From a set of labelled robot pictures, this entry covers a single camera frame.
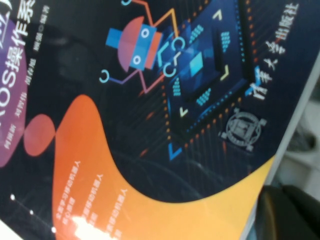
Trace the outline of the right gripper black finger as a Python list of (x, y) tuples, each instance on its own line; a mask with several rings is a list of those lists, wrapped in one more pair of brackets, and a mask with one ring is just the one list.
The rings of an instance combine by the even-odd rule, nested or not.
[(318, 240), (320, 202), (293, 185), (262, 188), (254, 229), (258, 240)]

